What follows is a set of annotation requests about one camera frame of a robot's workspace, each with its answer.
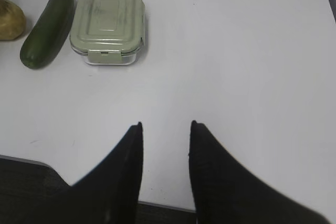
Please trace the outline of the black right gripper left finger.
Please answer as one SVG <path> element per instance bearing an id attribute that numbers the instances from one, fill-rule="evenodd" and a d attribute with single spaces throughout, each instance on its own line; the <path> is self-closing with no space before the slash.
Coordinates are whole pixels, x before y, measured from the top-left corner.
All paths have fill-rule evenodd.
<path id="1" fill-rule="evenodd" d="M 142 123 L 83 179 L 48 204 L 45 223 L 134 223 L 143 174 Z"/>

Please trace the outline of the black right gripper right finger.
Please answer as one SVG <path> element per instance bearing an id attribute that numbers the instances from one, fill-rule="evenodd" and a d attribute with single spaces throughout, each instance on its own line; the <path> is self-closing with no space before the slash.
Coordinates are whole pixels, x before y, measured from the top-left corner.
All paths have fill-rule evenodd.
<path id="1" fill-rule="evenodd" d="M 253 175 L 196 121 L 189 174 L 197 223 L 329 223 Z"/>

